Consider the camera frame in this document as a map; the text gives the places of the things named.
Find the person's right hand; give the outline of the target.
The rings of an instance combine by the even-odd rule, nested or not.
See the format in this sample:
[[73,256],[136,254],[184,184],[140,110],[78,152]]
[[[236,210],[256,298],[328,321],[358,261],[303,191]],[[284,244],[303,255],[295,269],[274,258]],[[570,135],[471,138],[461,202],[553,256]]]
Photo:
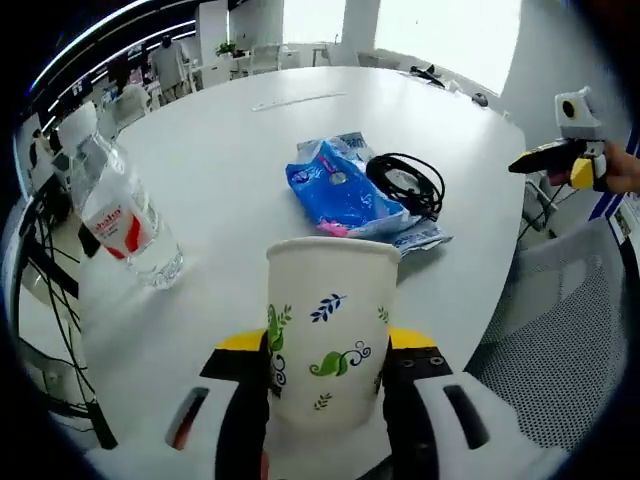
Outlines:
[[607,162],[607,188],[618,194],[639,193],[639,159],[611,142],[605,143],[604,154]]

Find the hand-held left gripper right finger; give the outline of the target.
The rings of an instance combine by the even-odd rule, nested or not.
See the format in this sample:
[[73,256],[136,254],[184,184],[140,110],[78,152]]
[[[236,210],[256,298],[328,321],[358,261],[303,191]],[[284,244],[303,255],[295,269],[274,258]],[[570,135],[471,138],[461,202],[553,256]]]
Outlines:
[[435,342],[393,327],[382,370],[395,479],[549,479],[565,460],[520,429],[516,410]]

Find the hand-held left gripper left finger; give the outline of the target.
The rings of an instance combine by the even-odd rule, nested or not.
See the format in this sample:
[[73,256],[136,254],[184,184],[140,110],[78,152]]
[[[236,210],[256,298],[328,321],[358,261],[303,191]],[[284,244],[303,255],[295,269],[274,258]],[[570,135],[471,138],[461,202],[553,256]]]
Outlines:
[[94,449],[86,462],[99,479],[260,479],[269,420],[268,335],[264,329],[219,343],[200,372],[230,387],[210,404],[198,387],[178,410],[165,440],[132,438],[112,450]]

